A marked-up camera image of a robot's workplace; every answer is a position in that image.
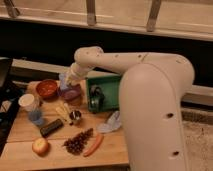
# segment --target orange carrot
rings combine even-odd
[[[95,138],[95,142],[90,146],[90,148],[88,148],[83,156],[87,157],[89,155],[91,155],[93,152],[95,152],[95,150],[100,146],[102,140],[104,139],[104,135],[101,133],[98,133],[98,135]]]

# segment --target white cloth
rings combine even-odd
[[[101,123],[97,126],[97,130],[100,133],[109,133],[115,131],[121,127],[120,112],[115,111],[106,123]]]

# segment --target orange bowl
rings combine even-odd
[[[57,82],[51,79],[43,80],[36,86],[37,93],[43,99],[55,96],[57,93],[57,89],[58,89]]]

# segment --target green object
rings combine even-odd
[[[121,76],[110,75],[86,79],[88,109],[93,113],[117,110]]]

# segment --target paper cup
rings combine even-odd
[[[33,94],[24,94],[19,98],[18,103],[28,112],[35,110],[38,104]]]

